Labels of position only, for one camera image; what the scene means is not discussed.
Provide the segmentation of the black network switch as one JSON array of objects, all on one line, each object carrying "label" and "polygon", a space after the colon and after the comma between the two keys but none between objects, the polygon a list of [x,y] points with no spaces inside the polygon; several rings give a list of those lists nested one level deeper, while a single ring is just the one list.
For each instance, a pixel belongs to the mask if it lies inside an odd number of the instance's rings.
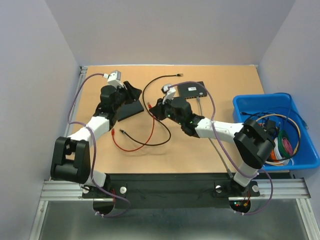
[{"label": "black network switch", "polygon": [[204,87],[205,84],[203,81],[198,81],[197,83],[188,82],[178,85],[177,90],[180,97],[184,99],[194,99],[207,96],[207,91]]}]

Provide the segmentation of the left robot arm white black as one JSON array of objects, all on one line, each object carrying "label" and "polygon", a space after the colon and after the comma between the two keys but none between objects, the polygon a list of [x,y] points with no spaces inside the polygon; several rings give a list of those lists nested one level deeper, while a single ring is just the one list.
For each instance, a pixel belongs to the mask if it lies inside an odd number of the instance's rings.
[{"label": "left robot arm white black", "polygon": [[77,132],[55,141],[50,168],[52,179],[94,186],[95,193],[100,197],[108,196],[111,184],[106,181],[105,173],[92,171],[90,147],[97,149],[96,140],[114,127],[119,109],[138,101],[141,93],[142,90],[128,81],[103,86],[100,103],[90,121],[84,123]]}]

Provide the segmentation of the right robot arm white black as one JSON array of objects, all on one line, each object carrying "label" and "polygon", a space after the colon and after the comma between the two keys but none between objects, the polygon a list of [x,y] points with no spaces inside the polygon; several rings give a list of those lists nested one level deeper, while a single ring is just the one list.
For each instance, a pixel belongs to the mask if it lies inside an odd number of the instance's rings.
[{"label": "right robot arm white black", "polygon": [[275,147],[273,137],[255,120],[244,123],[213,121],[193,113],[191,105],[182,97],[163,100],[159,98],[151,107],[151,114],[159,121],[170,119],[182,131],[195,138],[216,139],[218,143],[234,143],[241,158],[240,166],[230,182],[231,192],[242,195],[258,171],[263,167]]}]

